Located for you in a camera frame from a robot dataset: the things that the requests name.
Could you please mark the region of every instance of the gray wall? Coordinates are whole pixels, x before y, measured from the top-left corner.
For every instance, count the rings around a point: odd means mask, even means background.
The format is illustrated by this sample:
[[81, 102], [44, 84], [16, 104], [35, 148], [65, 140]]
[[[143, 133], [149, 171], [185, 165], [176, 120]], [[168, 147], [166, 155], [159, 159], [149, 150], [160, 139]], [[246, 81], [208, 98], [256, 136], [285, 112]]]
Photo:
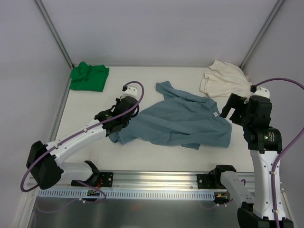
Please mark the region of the gray wall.
[[277, 0], [43, 0], [74, 63], [240, 65]]
[[33, 0], [0, 7], [0, 226], [12, 227], [31, 144], [50, 133], [69, 69]]
[[[304, 1], [287, 0], [257, 52], [245, 68], [254, 83], [272, 77], [287, 77], [304, 84]], [[304, 91], [287, 82], [270, 82], [273, 103], [272, 126], [278, 128], [287, 146], [304, 126]], [[282, 159], [281, 178], [298, 227], [304, 227], [303, 137]]]

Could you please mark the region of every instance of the gray floor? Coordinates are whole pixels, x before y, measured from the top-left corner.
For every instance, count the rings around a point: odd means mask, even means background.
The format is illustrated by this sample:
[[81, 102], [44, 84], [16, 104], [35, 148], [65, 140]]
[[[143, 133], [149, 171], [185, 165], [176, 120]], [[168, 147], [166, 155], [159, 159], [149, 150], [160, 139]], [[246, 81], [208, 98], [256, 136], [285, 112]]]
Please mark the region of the gray floor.
[[[53, 210], [70, 201], [40, 197], [39, 208]], [[76, 201], [54, 214], [34, 210], [29, 228], [238, 228], [237, 207], [207, 210], [208, 201], [108, 199], [84, 205]]]

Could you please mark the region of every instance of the cable connector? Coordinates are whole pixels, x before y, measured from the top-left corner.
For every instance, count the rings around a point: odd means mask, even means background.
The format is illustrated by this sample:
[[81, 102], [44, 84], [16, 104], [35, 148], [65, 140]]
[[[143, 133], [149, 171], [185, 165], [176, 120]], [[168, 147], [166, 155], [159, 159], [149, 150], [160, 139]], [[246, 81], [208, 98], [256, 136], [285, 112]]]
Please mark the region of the cable connector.
[[280, 213], [280, 211], [277, 209], [277, 210], [274, 210], [274, 209], [272, 209], [272, 212], [273, 213], [276, 213], [276, 214], [279, 214]]

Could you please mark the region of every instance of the teal garment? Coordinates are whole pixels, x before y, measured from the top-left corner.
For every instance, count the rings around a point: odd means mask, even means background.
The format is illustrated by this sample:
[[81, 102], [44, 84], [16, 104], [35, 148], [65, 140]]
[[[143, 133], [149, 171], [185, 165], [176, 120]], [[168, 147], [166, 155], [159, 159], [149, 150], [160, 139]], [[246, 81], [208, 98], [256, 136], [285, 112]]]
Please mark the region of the teal garment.
[[102, 92], [109, 68], [104, 65], [91, 66], [81, 62], [71, 73], [70, 89]]
[[122, 145], [136, 138], [164, 146], [181, 145], [198, 150], [200, 145], [227, 148], [231, 124], [219, 116], [215, 101], [174, 89], [169, 81], [156, 84], [164, 101], [141, 111], [129, 125], [109, 138]]

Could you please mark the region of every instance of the metal corner post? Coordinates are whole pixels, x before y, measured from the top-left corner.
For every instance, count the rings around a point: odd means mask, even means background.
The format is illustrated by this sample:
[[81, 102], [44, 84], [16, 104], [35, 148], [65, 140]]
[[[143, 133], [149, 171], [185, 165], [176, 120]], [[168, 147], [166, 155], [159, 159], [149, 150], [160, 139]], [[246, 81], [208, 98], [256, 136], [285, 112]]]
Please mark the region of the metal corner post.
[[249, 51], [247, 52], [247, 54], [245, 55], [244, 60], [241, 63], [240, 68], [242, 70], [245, 68], [246, 64], [249, 62], [249, 60], [251, 59], [251, 57], [253, 56], [253, 54], [257, 50], [257, 48], [258, 48], [259, 44], [261, 43], [264, 35], [268, 31], [271, 23], [273, 22], [273, 20], [275, 19], [276, 15], [280, 11], [280, 9], [281, 9], [281, 7], [282, 7], [282, 5], [283, 5], [284, 2], [285, 2], [285, 0], [277, 0], [277, 2], [275, 3], [274, 7], [270, 11], [270, 13], [269, 13], [266, 21], [264, 22], [262, 28], [258, 32], [255, 40], [253, 41], [253, 44], [251, 45]]
[[54, 40], [56, 41], [56, 43], [57, 43], [57, 45], [58, 45], [58, 47], [59, 47], [59, 49], [60, 49], [63, 57], [65, 58], [66, 63], [68, 64], [68, 66], [71, 69], [73, 69], [74, 68], [74, 64], [72, 63], [72, 60], [71, 60], [69, 54], [67, 53], [67, 50], [66, 50], [65, 46], [63, 45], [63, 43], [62, 43], [62, 41], [60, 39], [60, 36], [58, 35], [58, 32], [57, 32], [57, 30], [56, 30], [56, 28], [55, 28], [55, 26], [54, 26], [54, 24], [53, 24], [50, 16], [49, 16], [49, 14], [48, 14], [48, 12], [47, 12], [44, 4], [42, 3], [41, 0], [34, 0], [34, 2], [37, 5], [37, 7], [38, 7], [38, 9], [39, 9], [39, 11], [40, 11], [40, 13], [41, 13], [44, 21], [46, 22], [47, 27], [50, 30], [50, 32], [51, 32]]

